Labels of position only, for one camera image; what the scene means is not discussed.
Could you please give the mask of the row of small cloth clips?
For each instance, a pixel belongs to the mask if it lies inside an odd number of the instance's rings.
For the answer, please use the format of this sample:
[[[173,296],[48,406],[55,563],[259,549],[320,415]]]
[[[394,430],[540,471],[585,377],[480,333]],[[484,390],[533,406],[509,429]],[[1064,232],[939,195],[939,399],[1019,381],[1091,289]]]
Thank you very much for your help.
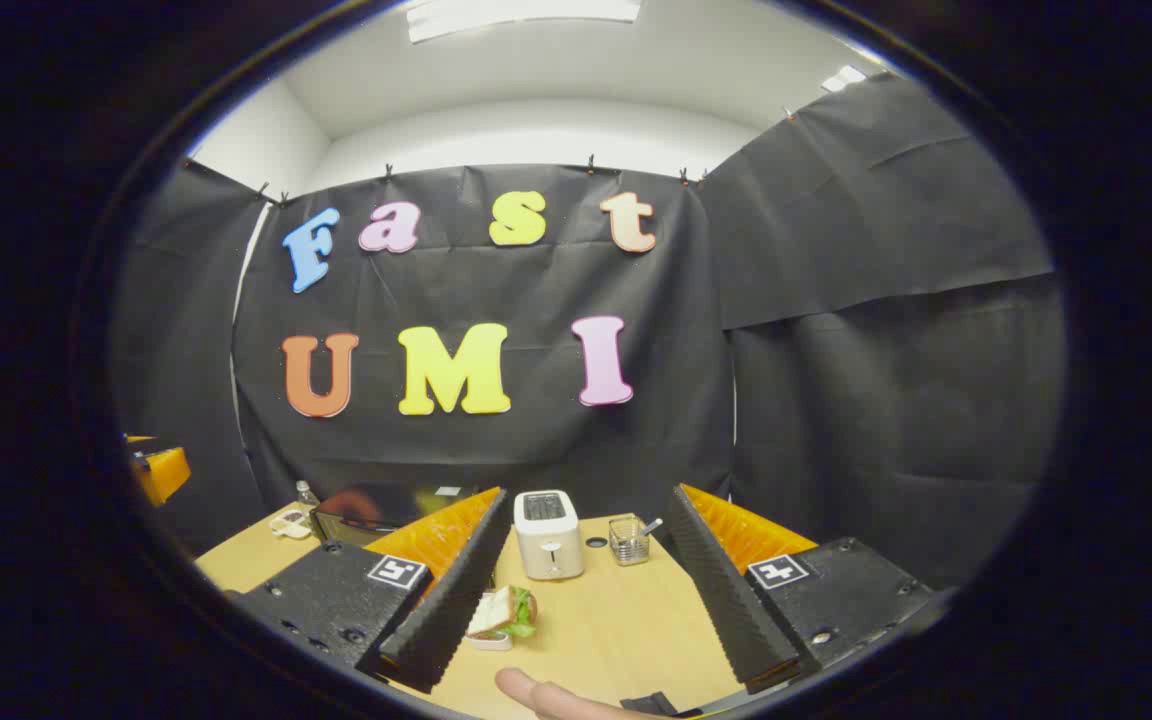
[[[484,103],[361,129],[329,141],[291,199],[419,170],[503,164],[635,170],[699,181],[756,136],[788,119],[783,106],[753,123],[698,111],[575,99]]]

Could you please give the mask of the white toaster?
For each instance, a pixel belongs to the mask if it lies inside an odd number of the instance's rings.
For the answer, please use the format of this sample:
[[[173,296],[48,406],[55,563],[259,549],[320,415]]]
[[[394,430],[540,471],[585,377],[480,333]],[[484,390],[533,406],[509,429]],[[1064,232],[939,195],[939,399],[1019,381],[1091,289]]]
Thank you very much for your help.
[[[526,578],[558,582],[584,574],[579,516],[561,488],[515,497],[515,535]]]

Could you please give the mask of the lettuce sandwich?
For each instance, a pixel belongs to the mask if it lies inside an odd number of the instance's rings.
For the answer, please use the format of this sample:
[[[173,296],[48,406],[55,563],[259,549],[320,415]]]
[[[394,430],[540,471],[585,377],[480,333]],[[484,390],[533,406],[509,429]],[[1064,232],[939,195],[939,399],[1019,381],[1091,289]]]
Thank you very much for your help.
[[[535,593],[526,588],[507,585],[486,592],[467,626],[471,641],[530,638],[536,632],[539,607]]]

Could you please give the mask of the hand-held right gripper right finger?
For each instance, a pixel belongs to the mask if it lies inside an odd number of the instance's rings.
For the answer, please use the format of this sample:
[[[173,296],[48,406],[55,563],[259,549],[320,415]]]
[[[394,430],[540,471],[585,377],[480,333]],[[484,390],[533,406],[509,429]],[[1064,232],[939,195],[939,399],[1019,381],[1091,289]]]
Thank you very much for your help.
[[[669,538],[749,694],[849,659],[937,596],[859,539],[810,541],[685,484],[670,492]]]

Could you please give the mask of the black backdrop cloth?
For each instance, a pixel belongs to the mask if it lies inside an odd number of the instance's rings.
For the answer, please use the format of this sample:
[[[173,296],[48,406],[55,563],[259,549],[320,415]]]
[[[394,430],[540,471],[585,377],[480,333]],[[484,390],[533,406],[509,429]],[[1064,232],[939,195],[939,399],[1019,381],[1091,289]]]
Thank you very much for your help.
[[[187,168],[111,318],[120,427],[184,448],[165,521],[196,553],[297,480],[563,488],[585,518],[685,483],[954,588],[1043,479],[1066,376],[1038,223],[890,73],[698,187],[488,165],[265,209]]]

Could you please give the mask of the black electric oven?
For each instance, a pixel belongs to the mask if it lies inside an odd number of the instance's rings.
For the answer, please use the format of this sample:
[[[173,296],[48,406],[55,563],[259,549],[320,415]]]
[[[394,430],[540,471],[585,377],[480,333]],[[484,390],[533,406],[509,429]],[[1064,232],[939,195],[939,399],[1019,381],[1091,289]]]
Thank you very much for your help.
[[[326,541],[366,546],[397,529],[448,509],[482,491],[482,486],[415,486],[357,483],[325,498],[311,509],[311,518]]]

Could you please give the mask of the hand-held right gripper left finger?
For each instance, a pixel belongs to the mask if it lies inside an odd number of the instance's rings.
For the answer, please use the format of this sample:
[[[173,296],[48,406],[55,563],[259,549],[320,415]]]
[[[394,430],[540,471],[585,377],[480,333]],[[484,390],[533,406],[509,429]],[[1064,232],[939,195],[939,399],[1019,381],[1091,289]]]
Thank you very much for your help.
[[[232,600],[294,646],[429,694],[460,647],[511,529],[493,487],[366,547],[326,541]]]

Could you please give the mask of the long ceiling light panel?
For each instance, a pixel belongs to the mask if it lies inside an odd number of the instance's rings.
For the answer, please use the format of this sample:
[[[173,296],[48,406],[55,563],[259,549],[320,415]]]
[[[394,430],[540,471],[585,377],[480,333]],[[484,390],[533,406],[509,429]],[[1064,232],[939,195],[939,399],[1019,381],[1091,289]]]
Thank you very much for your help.
[[[535,20],[599,20],[631,24],[643,0],[424,0],[404,17],[411,44]]]

